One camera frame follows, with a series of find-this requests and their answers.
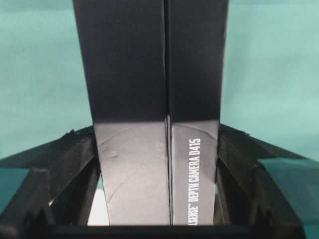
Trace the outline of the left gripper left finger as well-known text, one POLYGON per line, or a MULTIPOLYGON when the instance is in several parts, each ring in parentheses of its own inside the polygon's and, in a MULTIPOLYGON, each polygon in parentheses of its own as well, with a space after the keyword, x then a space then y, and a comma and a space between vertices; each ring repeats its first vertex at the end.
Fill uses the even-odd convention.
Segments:
POLYGON ((87 225, 100 176, 92 127, 0 162, 0 236, 47 239, 54 225, 87 225))

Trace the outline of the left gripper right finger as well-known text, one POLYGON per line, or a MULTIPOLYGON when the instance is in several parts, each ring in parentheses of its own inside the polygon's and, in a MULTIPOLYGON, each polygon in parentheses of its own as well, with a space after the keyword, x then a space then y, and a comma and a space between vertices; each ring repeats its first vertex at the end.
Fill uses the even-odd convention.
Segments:
POLYGON ((318 238, 317 161, 221 125, 216 179, 230 238, 318 238))

